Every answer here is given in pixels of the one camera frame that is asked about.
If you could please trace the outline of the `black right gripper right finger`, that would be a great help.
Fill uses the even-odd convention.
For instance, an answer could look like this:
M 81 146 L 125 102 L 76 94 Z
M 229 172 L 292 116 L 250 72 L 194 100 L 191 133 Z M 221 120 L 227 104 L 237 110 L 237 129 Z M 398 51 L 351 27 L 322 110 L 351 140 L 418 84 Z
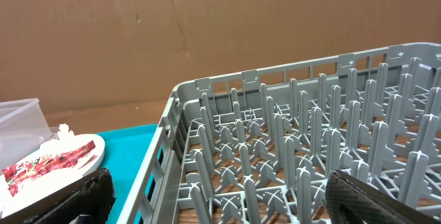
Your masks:
M 440 224 L 341 170 L 329 175 L 325 202 L 333 224 Z

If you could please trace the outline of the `white tissue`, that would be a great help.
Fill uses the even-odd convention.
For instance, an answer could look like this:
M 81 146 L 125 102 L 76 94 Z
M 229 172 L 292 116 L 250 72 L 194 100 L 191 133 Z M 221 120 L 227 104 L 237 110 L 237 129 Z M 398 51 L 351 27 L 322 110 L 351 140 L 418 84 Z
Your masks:
M 67 148 L 71 146 L 74 141 L 74 132 L 70 130 L 69 125 L 60 124 L 59 129 L 52 133 L 50 140 L 42 143 L 40 148 L 42 149 L 54 149 L 54 148 Z

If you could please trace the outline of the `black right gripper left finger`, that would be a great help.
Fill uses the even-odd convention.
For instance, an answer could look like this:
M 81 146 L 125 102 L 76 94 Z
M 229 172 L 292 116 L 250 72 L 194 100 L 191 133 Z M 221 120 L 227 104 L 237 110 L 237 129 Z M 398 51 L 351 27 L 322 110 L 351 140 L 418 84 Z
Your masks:
M 51 210 L 28 218 L 24 223 L 105 223 L 115 200 L 110 171 L 100 168 L 66 200 L 56 203 Z

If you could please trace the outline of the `red snack wrapper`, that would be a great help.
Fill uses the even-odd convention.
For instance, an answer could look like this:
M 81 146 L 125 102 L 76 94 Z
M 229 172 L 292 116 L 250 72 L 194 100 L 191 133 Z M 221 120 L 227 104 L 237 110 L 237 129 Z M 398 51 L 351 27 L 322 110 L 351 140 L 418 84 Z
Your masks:
M 2 169 L 2 174 L 8 185 L 8 191 L 11 196 L 15 196 L 25 187 L 25 184 L 45 174 L 65 168 L 79 169 L 94 154 L 95 147 L 94 141 L 90 141 L 69 152 L 45 154 L 36 159 L 16 163 Z

